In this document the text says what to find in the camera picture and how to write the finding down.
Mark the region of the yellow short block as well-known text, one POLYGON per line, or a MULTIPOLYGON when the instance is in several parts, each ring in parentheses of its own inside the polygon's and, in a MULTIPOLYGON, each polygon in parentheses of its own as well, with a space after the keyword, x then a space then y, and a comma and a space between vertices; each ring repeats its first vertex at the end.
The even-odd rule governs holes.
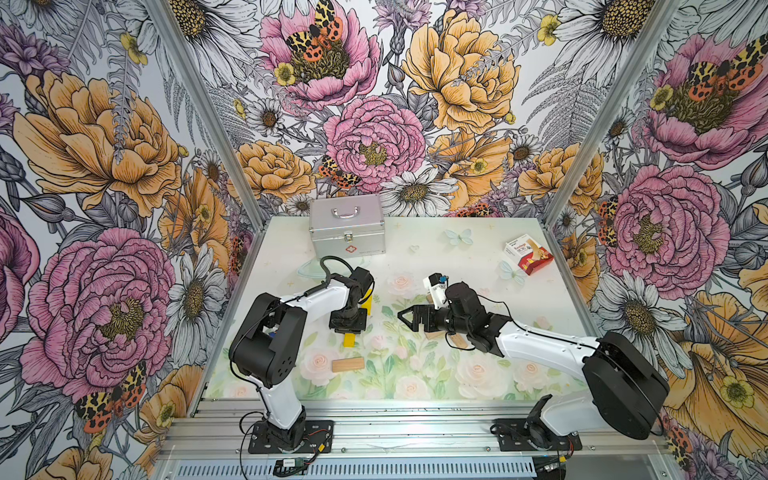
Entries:
POLYGON ((354 348, 356 343, 356 335, 353 333, 345 333, 343 338, 343 346, 345 348, 354 348))

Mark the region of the yellow long block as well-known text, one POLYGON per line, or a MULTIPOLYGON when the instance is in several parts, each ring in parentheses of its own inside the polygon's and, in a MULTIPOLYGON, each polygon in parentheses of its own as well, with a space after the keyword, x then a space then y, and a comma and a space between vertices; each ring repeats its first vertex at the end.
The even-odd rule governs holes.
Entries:
POLYGON ((361 307, 365 310, 367 315, 371 314, 373 303, 374 286, 371 286, 367 291, 365 297, 362 299, 361 307))

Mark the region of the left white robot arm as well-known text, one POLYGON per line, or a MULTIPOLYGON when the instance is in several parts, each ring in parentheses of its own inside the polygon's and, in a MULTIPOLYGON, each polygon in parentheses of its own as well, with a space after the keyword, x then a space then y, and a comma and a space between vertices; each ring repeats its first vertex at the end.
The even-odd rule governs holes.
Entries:
POLYGON ((305 327, 320 320, 346 333, 367 318, 363 304, 373 281, 331 280, 304 293, 277 297, 260 294, 229 347, 230 370, 252 384, 264 406, 256 435, 283 451, 302 445, 306 409, 298 400, 290 375, 295 368, 305 327))

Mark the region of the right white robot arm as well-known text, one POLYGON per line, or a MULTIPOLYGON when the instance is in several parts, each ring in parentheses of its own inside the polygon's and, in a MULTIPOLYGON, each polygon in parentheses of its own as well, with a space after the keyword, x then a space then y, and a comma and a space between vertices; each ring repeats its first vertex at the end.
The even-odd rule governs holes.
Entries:
POLYGON ((515 320, 509 308, 487 310, 489 298, 464 282, 446 277, 425 282, 431 300, 398 312, 414 332, 462 335, 473 350, 508 360, 525 360, 582 381, 582 391, 542 396, 513 426, 495 422, 491 432, 535 450, 570 449, 582 432, 612 429, 634 440, 664 431, 661 410, 668 382, 624 336, 573 336, 535 328, 515 320))

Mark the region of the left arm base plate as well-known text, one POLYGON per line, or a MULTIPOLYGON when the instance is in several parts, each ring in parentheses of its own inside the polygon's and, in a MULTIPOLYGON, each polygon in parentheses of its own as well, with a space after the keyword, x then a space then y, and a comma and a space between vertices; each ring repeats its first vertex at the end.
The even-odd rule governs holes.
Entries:
POLYGON ((267 421, 255 424, 247 443, 249 454, 330 453, 335 422, 332 420, 299 420, 288 430, 267 421))

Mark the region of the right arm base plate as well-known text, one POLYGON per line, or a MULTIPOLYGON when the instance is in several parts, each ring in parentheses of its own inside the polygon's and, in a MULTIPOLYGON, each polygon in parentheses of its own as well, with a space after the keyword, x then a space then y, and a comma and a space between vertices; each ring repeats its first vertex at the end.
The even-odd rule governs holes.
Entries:
POLYGON ((523 418, 500 418, 493 421, 490 433, 496 438, 499 449, 504 452, 546 451, 572 454, 582 449, 577 434, 555 436, 544 425, 533 426, 523 418))

